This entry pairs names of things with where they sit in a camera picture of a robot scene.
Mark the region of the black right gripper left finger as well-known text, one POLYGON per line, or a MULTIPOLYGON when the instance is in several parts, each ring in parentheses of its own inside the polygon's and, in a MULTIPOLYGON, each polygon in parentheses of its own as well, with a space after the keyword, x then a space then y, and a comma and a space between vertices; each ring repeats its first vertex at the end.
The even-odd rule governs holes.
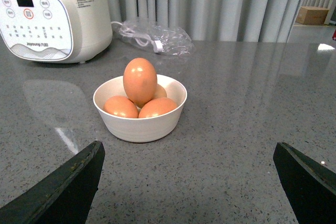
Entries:
POLYGON ((1 223, 85 223, 98 190, 103 143, 94 141, 1 208, 1 223))

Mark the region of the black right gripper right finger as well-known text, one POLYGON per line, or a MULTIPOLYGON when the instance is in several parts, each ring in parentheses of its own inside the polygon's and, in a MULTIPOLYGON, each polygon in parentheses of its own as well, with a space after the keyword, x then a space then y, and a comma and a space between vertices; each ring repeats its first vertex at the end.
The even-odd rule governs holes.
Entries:
POLYGON ((299 223, 335 223, 335 173, 287 143, 273 160, 299 223))

